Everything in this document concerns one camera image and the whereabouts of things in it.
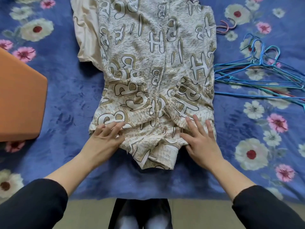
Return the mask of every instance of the finger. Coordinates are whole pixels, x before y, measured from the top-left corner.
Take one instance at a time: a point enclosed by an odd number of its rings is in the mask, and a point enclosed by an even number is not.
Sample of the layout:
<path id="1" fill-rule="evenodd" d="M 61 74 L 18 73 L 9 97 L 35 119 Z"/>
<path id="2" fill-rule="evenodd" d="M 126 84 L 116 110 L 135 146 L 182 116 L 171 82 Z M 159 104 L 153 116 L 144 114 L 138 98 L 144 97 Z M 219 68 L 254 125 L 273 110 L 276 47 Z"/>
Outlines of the finger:
<path id="1" fill-rule="evenodd" d="M 125 135 L 121 135 L 121 136 L 117 137 L 115 140 L 118 143 L 118 145 L 120 145 L 120 144 L 122 144 L 124 142 Z"/>
<path id="2" fill-rule="evenodd" d="M 186 148 L 186 151 L 187 151 L 190 155 L 193 155 L 193 154 L 194 154 L 194 152 L 193 152 L 193 150 L 192 150 L 192 147 L 191 147 L 190 145 L 186 145 L 185 148 Z"/>
<path id="3" fill-rule="evenodd" d="M 180 133 L 180 137 L 184 139 L 187 143 L 193 144 L 194 138 L 186 133 Z"/>
<path id="4" fill-rule="evenodd" d="M 103 131 L 103 129 L 105 128 L 106 126 L 104 124 L 101 124 L 101 125 L 98 125 L 93 133 L 93 135 L 95 136 L 98 136 L 101 134 L 101 132 Z"/>
<path id="5" fill-rule="evenodd" d="M 125 122 L 117 123 L 116 126 L 113 127 L 111 133 L 109 134 L 110 137 L 115 138 L 116 135 L 119 133 L 121 128 L 125 125 Z"/>
<path id="6" fill-rule="evenodd" d="M 213 131 L 213 128 L 211 126 L 211 122 L 209 120 L 206 120 L 206 125 L 207 125 L 207 128 L 208 128 L 209 137 L 215 140 L 214 131 Z"/>
<path id="7" fill-rule="evenodd" d="M 197 129 L 198 129 L 198 131 L 201 133 L 201 135 L 207 136 L 207 134 L 206 134 L 206 132 L 205 132 L 205 130 L 204 130 L 202 124 L 200 123 L 200 121 L 199 121 L 197 115 L 193 115 L 193 118 L 194 118 L 194 122 L 195 122 L 195 124 L 196 124 L 196 126 L 197 126 Z"/>
<path id="8" fill-rule="evenodd" d="M 103 132 L 100 134 L 101 136 L 108 136 L 109 133 L 111 132 L 112 128 L 114 126 L 116 126 L 117 122 L 113 121 L 109 124 L 106 125 L 105 129 L 103 130 Z"/>
<path id="9" fill-rule="evenodd" d="M 194 125 L 194 123 L 191 121 L 191 119 L 188 116 L 185 118 L 185 120 L 188 123 L 188 126 L 191 130 L 192 135 L 193 136 L 200 135 L 200 132 L 198 131 L 198 129 L 196 128 L 196 126 Z"/>

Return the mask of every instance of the hand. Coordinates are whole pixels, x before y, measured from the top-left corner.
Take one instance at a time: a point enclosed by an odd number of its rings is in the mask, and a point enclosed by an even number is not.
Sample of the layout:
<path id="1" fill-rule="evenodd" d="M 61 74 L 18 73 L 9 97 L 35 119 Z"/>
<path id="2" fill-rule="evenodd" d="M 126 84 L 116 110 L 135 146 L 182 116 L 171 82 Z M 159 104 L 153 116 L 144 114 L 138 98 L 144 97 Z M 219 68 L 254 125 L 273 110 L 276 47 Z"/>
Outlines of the hand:
<path id="1" fill-rule="evenodd" d="M 125 122 L 98 125 L 78 156 L 88 162 L 92 169 L 107 161 L 125 140 L 122 133 L 116 138 L 124 125 Z"/>
<path id="2" fill-rule="evenodd" d="M 206 125 L 208 128 L 208 134 L 206 134 L 203 126 L 199 122 L 198 117 L 193 115 L 193 118 L 197 127 L 193 124 L 189 117 L 185 118 L 193 136 L 180 133 L 180 137 L 189 143 L 189 145 L 186 146 L 186 150 L 191 158 L 202 168 L 211 170 L 213 166 L 224 161 L 224 158 L 221 154 L 219 146 L 215 141 L 213 128 L 210 121 L 206 120 Z"/>

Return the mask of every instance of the left hand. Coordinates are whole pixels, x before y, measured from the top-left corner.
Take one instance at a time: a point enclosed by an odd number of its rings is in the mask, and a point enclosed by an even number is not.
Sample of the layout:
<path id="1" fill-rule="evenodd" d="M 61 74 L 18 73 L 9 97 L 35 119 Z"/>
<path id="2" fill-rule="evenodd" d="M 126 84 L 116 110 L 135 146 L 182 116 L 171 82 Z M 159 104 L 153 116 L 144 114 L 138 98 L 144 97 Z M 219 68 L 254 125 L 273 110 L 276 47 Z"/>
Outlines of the left hand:
<path id="1" fill-rule="evenodd" d="M 107 161 L 125 140 L 122 133 L 116 138 L 124 125 L 125 122 L 98 125 L 78 156 L 88 162 L 92 169 Z"/>

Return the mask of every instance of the bed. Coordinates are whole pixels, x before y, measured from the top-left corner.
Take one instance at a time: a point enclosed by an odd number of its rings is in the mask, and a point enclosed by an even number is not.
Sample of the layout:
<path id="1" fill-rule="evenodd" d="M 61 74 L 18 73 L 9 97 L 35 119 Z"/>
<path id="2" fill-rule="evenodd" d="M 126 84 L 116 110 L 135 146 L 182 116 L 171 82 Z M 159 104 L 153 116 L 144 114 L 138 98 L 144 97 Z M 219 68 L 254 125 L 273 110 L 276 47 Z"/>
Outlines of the bed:
<path id="1" fill-rule="evenodd" d="M 244 58 L 249 52 L 240 52 L 242 40 L 246 33 L 252 33 L 267 45 L 279 46 L 283 62 L 305 71 L 303 0 L 200 2 L 212 7 L 216 23 L 225 17 L 238 23 L 229 34 L 217 35 L 214 63 Z M 89 62 L 78 61 L 70 0 L 0 0 L 0 9 L 0 47 L 48 79 L 40 136 L 17 144 L 0 143 L 0 172 L 8 169 L 16 174 L 14 181 L 20 186 L 45 177 L 79 153 L 89 138 L 88 126 L 104 82 L 101 71 Z M 215 91 L 251 90 L 216 83 Z M 224 158 L 279 199 L 304 203 L 304 109 L 287 102 L 223 95 L 216 95 L 213 104 L 217 142 Z M 253 106 L 260 111 L 251 112 Z M 216 179 L 197 166 L 183 149 L 174 170 L 141 170 L 129 154 L 119 150 L 95 169 L 73 195 L 74 199 L 110 197 L 227 198 Z"/>

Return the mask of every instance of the forearm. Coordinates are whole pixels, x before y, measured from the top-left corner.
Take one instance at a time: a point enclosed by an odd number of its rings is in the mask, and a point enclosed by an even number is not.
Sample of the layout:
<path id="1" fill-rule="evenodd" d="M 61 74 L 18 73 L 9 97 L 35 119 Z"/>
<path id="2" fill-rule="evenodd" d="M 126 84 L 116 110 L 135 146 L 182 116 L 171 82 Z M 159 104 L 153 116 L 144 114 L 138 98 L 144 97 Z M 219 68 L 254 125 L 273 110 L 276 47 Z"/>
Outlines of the forearm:
<path id="1" fill-rule="evenodd" d="M 93 169 L 94 167 L 78 154 L 45 178 L 58 182 L 70 196 Z"/>
<path id="2" fill-rule="evenodd" d="M 211 173 L 232 201 L 242 190 L 256 185 L 226 160 L 213 166 Z"/>

